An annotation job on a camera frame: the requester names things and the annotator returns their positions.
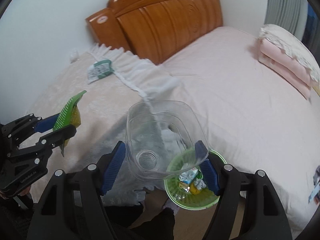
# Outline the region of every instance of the blue gripper pad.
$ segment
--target blue gripper pad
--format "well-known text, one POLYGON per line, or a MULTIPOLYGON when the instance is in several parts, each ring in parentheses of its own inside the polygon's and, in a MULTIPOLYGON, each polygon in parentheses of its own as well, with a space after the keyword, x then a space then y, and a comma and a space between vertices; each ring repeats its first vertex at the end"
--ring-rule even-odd
POLYGON ((103 174, 103 184, 101 187, 101 191, 103 192, 104 195, 107 193, 107 191, 112 189, 113 183, 116 180, 118 172, 123 163, 124 157, 125 157, 125 144, 124 142, 122 142, 119 145, 116 153, 113 155, 112 160, 110 161, 107 169, 103 174))
MULTIPOLYGON (((195 144, 196 158, 201 158, 207 154, 207 149, 202 141, 197 141, 195 144)), ((208 158, 206 158, 200 165, 201 172, 208 189, 217 194, 220 191, 218 184, 218 174, 208 158)))
POLYGON ((55 114, 53 116, 49 116, 46 119, 39 121, 34 127, 35 132, 43 133, 47 130, 52 129, 58 119, 58 116, 59 114, 55 114))

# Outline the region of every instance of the oval sticker on headboard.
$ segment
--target oval sticker on headboard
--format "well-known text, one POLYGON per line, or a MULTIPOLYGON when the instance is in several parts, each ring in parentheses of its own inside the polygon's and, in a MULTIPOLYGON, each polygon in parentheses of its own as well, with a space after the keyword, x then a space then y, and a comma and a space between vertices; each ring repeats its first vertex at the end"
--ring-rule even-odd
POLYGON ((101 23, 106 22, 106 20, 108 20, 107 16, 101 16, 98 18, 97 23, 101 24, 101 23))

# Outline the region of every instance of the wooden headboard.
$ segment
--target wooden headboard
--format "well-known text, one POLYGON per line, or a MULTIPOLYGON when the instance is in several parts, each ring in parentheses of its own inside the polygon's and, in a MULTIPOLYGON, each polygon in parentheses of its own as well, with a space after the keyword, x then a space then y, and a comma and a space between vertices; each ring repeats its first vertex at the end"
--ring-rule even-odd
POLYGON ((86 19, 96 41, 159 64, 222 26, 219 0, 109 0, 86 19))

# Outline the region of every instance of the plastic container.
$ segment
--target plastic container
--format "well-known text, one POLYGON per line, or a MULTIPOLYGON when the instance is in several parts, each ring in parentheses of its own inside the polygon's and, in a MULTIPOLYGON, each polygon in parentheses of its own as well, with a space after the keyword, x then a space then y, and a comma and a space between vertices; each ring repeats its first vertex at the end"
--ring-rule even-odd
MULTIPOLYGON (((220 157, 224 164, 227 164, 225 159, 217 152, 210 151, 210 154, 216 154, 220 157)), ((182 167, 182 162, 179 158, 174 159, 168 169, 177 169, 182 167)), ((203 189, 198 195, 186 193, 185 190, 179 187, 179 177, 173 177, 164 180, 164 188, 169 198, 178 206, 188 210, 201 210, 215 205, 219 201, 216 196, 208 188, 203 189)))
POLYGON ((126 152, 134 176, 143 181, 177 176, 198 166, 208 153, 196 157, 194 145, 207 140, 190 106, 179 101, 149 101, 133 105, 128 112, 126 152), (188 166, 172 167, 179 158, 188 166))

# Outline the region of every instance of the foot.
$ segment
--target foot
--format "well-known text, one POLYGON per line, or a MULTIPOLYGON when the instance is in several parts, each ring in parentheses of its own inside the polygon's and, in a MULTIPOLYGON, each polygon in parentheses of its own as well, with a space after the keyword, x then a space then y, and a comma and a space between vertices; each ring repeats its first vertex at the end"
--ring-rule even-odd
POLYGON ((164 203, 162 209, 170 208, 173 211, 173 214, 176 215, 180 209, 170 198, 164 203))

